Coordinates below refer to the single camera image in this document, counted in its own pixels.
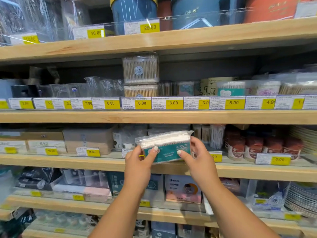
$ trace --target blue bucket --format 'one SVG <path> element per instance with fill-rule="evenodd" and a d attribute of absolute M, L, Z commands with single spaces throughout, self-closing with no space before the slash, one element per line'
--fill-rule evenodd
<path fill-rule="evenodd" d="M 110 0 L 116 35 L 124 35 L 125 21 L 157 18 L 157 0 Z"/>
<path fill-rule="evenodd" d="M 173 29 L 242 23 L 244 0 L 172 0 Z"/>

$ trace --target cotton swab package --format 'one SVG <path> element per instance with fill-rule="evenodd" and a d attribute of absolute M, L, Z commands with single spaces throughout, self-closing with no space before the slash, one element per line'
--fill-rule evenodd
<path fill-rule="evenodd" d="M 172 131 L 157 135 L 136 138 L 135 141 L 141 146 L 144 156 L 147 156 L 152 148 L 158 147 L 158 153 L 154 164 L 180 160 L 178 150 L 191 153 L 190 135 L 193 131 Z"/>

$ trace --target person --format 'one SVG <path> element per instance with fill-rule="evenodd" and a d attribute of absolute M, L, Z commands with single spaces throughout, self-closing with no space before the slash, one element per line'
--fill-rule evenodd
<path fill-rule="evenodd" d="M 190 174 L 207 197 L 225 238 L 279 238 L 279 236 L 253 214 L 236 196 L 225 188 L 217 174 L 214 160 L 205 145 L 191 137 L 194 159 L 184 151 L 177 151 L 188 165 Z M 124 185 L 118 197 L 109 206 L 89 238 L 131 238 L 142 195 L 148 186 L 151 165 L 158 147 L 152 148 L 144 160 L 140 146 L 125 157 Z"/>

